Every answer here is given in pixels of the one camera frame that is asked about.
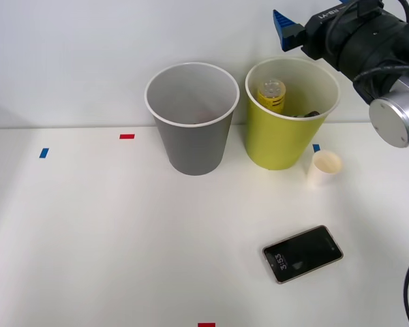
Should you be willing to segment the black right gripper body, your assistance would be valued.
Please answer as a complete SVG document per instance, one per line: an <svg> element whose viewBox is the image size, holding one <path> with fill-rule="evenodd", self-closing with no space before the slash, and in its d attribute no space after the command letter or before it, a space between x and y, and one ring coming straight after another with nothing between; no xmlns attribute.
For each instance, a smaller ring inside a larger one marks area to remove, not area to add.
<svg viewBox="0 0 409 327"><path fill-rule="evenodd" d="M340 3L314 14L305 25L306 41L302 51L311 59L324 59L336 70L358 70L357 46L354 37L360 29L358 5L353 5L339 19L331 34L328 30L337 15L347 7Z"/></svg>

